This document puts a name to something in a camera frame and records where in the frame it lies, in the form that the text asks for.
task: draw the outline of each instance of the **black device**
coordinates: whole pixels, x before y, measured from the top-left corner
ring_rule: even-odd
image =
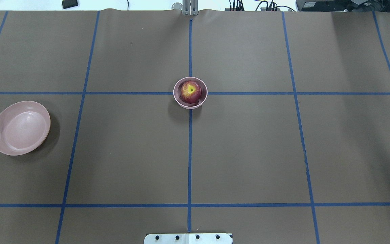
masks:
[[[63,0],[62,1],[62,8],[68,9],[74,6],[78,5],[78,0]]]
[[[296,0],[296,6],[304,12],[390,12],[390,0]]]

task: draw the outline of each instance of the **red apple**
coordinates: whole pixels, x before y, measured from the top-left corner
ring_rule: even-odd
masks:
[[[197,82],[188,80],[181,85],[181,100],[186,103],[197,103],[201,98],[202,88]]]

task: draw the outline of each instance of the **pink bowl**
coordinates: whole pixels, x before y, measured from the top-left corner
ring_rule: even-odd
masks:
[[[180,98],[181,85],[183,84],[183,82],[186,82],[189,80],[193,80],[193,81],[197,82],[197,84],[202,89],[201,98],[198,101],[198,103],[194,103],[194,104],[186,103],[186,102],[183,102]],[[181,107],[186,108],[186,109],[194,109],[194,108],[198,108],[199,106],[201,106],[204,103],[205,99],[207,98],[208,91],[207,91],[207,86],[205,85],[205,83],[202,80],[198,79],[197,77],[184,77],[183,79],[179,80],[175,84],[174,91],[172,93],[173,93],[174,99],[176,100],[178,105],[180,105]]]
[[[46,139],[51,118],[43,105],[17,102],[0,114],[0,152],[10,156],[29,153]]]

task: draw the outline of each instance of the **metal bracket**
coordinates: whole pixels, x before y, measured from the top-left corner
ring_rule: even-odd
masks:
[[[183,15],[198,15],[198,0],[183,0]]]
[[[233,244],[231,233],[150,234],[144,244]]]

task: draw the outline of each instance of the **pink plate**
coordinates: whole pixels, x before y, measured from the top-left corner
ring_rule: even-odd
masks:
[[[10,156],[29,153],[48,136],[51,117],[38,102],[17,102],[0,113],[0,152]]]

